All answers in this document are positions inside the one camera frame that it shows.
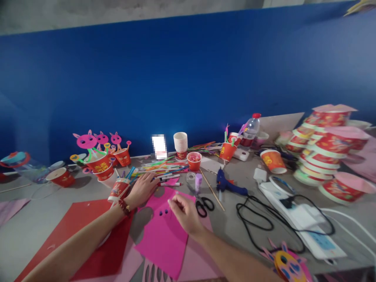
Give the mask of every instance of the blue wall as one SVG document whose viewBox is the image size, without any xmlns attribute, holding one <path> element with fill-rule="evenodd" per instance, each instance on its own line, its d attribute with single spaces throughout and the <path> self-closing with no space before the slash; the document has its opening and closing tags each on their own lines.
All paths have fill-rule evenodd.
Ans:
<svg viewBox="0 0 376 282">
<path fill-rule="evenodd" d="M 151 134 L 189 145 L 264 116 L 344 103 L 376 123 L 376 11 L 353 3 L 124 22 L 0 37 L 0 155 L 44 163 L 83 150 L 72 133 Z"/>
</svg>

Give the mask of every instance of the gray wall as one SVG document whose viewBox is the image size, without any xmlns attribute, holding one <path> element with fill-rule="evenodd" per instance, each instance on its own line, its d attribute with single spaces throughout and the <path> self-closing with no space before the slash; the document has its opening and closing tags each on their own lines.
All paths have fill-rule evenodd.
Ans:
<svg viewBox="0 0 376 282">
<path fill-rule="evenodd" d="M 0 35 L 346 0 L 0 0 Z"/>
</svg>

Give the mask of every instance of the purple glue stick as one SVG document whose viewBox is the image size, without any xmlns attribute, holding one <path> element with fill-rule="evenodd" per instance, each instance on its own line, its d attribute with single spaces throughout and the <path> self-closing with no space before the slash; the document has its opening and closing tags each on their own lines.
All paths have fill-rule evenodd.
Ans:
<svg viewBox="0 0 376 282">
<path fill-rule="evenodd" d="M 201 183 L 202 183 L 202 174 L 196 174 L 195 191 L 197 194 L 200 194 Z"/>
</svg>

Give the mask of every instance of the red bracelet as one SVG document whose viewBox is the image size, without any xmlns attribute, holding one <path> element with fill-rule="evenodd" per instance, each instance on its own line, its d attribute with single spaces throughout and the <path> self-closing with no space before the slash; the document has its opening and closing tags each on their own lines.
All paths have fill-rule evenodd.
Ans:
<svg viewBox="0 0 376 282">
<path fill-rule="evenodd" d="M 128 216 L 130 214 L 129 205 L 124 200 L 118 200 L 117 204 L 121 207 L 125 216 Z"/>
</svg>

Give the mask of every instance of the hot glue gun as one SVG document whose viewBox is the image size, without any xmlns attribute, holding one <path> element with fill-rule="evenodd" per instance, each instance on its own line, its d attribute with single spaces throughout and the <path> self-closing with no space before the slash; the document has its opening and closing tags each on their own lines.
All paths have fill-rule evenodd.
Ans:
<svg viewBox="0 0 376 282">
<path fill-rule="evenodd" d="M 235 186 L 234 184 L 230 183 L 224 176 L 223 170 L 220 168 L 217 173 L 217 190 L 225 191 L 226 189 L 230 190 L 231 192 L 238 193 L 240 195 L 246 196 L 248 195 L 248 190 L 246 188 L 240 188 Z"/>
</svg>

